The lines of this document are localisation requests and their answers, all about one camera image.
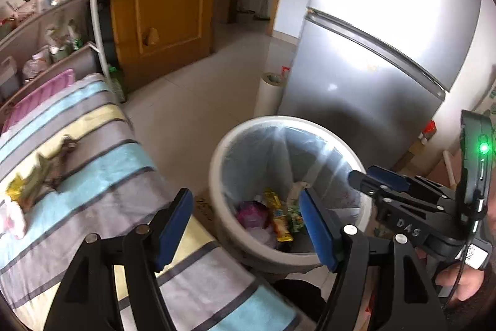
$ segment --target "sticker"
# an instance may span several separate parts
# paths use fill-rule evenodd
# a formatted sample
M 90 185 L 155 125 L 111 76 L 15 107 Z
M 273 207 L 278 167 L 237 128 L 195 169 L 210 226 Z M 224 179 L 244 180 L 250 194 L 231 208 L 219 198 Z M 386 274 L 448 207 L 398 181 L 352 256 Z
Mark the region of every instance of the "sticker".
M 455 259 L 461 259 L 464 250 L 465 249 L 462 248 Z M 465 263 L 467 265 L 470 265 L 473 269 L 479 269 L 488 255 L 489 254 L 482 248 L 477 247 L 475 244 L 470 244 L 470 247 L 468 247 L 467 259 L 465 260 Z

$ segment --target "yellow wrapper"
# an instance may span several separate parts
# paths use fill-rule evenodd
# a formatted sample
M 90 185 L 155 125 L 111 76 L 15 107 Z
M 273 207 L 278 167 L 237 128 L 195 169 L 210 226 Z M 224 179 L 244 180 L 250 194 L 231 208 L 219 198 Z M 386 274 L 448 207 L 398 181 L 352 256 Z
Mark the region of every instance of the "yellow wrapper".
M 11 201 L 17 201 L 22 194 L 24 189 L 24 180 L 16 173 L 14 179 L 9 183 L 5 193 L 11 197 Z
M 272 225 L 274 231 L 277 235 L 277 241 L 279 242 L 291 242 L 293 241 L 293 236 L 288 230 L 288 220 L 284 211 L 282 210 L 281 200 L 277 194 L 270 188 L 264 190 L 263 196 L 267 202 L 267 206 L 272 212 Z

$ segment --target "white trash can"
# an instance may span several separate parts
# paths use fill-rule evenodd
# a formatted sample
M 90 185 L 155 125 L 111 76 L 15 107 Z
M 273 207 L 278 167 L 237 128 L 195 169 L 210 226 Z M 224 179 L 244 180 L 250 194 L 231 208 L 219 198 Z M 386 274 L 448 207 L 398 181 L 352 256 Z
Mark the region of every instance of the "white trash can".
M 262 195 L 266 187 L 285 200 L 294 182 L 305 181 L 343 224 L 364 231 L 372 201 L 349 187 L 351 170 L 365 172 L 349 146 L 320 125 L 279 115 L 238 125 L 221 140 L 210 163 L 219 241 L 236 259 L 263 272 L 306 272 L 320 266 L 308 235 L 297 234 L 291 253 L 272 249 L 241 226 L 236 207 Z

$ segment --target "refrigerator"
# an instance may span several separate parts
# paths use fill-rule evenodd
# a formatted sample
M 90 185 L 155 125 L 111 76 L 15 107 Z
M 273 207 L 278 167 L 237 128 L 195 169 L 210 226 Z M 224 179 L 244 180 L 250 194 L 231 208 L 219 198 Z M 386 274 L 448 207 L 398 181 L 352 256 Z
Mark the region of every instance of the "refrigerator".
M 365 167 L 392 167 L 443 103 L 481 0 L 309 0 L 280 115 L 342 138 Z

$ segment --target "bed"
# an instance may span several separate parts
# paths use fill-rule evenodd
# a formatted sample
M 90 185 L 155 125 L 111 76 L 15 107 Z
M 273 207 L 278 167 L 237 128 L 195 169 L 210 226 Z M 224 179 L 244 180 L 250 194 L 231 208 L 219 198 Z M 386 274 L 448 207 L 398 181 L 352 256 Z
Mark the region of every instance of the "bed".
M 33 331 L 43 329 L 64 272 L 88 233 L 125 234 L 149 222 L 177 192 L 135 140 L 103 76 L 94 74 L 51 96 L 0 137 L 2 193 L 16 173 L 28 175 L 37 153 L 49 156 L 66 135 L 77 147 L 57 191 L 42 195 L 27 213 L 23 239 L 0 237 L 0 291 Z M 115 266 L 115 276 L 123 326 L 136 330 L 123 267 Z M 194 217 L 157 281 L 178 331 L 314 328 L 235 262 Z

